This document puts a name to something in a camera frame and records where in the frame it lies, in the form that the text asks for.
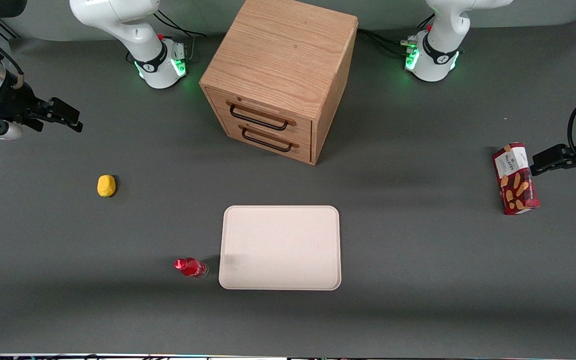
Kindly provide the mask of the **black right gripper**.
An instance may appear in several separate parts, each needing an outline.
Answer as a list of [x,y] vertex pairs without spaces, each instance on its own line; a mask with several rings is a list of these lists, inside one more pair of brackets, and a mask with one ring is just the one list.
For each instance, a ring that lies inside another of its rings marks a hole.
[[83,131],[80,111],[65,101],[52,97],[43,101],[35,96],[30,85],[20,89],[0,89],[0,137],[20,137],[23,126],[41,132],[45,122],[64,125],[74,132]]

